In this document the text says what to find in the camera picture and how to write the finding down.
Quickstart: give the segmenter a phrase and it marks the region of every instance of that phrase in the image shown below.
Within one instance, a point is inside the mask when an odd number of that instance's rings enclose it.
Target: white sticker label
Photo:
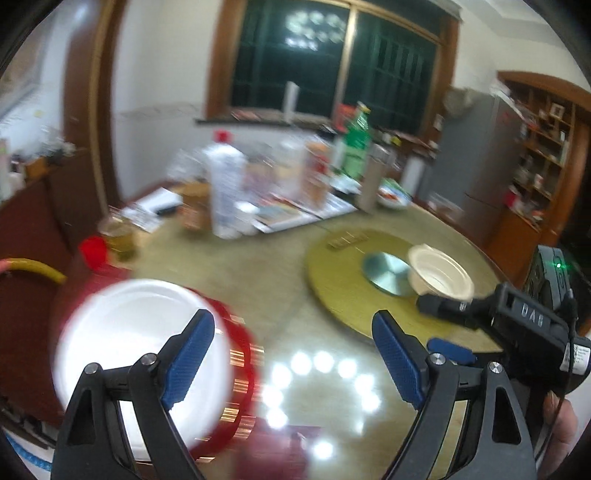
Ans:
[[[574,346],[574,367],[573,373],[576,375],[584,375],[587,371],[587,365],[589,364],[589,357],[591,356],[591,348],[587,346],[575,345]],[[570,344],[566,344],[566,350],[564,352],[564,359],[560,369],[563,372],[569,371],[569,360],[570,360]]]

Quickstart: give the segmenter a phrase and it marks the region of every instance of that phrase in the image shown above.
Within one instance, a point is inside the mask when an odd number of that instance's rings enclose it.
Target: green soda bottle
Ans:
[[[355,118],[345,136],[345,160],[343,172],[352,179],[359,180],[365,171],[365,157],[369,145],[369,108],[357,103]]]

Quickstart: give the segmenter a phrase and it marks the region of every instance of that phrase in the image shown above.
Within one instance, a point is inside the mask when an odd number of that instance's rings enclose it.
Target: refrigerator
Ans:
[[[482,95],[458,118],[445,119],[439,153],[418,196],[438,193],[463,210],[459,227],[483,246],[498,223],[522,152],[520,115],[505,100]]]

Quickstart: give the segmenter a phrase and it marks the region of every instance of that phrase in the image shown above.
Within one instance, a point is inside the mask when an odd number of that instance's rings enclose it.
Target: hand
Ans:
[[[558,402],[559,399],[553,392],[550,392],[544,399],[544,422],[548,425],[554,420]],[[565,400],[562,403],[556,425],[554,425],[552,438],[540,465],[538,479],[548,478],[570,453],[570,444],[577,433],[577,425],[578,419],[574,414],[573,406],[568,400]]]

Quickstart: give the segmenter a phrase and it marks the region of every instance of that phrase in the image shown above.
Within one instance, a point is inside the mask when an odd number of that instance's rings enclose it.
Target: bolt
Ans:
[[[150,365],[154,365],[156,363],[156,354],[155,353],[146,353],[141,358],[142,365],[149,367]]]
[[[503,371],[503,366],[499,362],[489,363],[488,368],[490,368],[491,372],[494,374],[500,374]]]
[[[434,365],[443,365],[445,363],[445,357],[441,353],[432,353],[429,355],[429,360]]]
[[[95,374],[98,369],[99,369],[99,364],[91,363],[91,364],[88,364],[84,367],[84,373],[86,375],[92,375],[92,374]]]

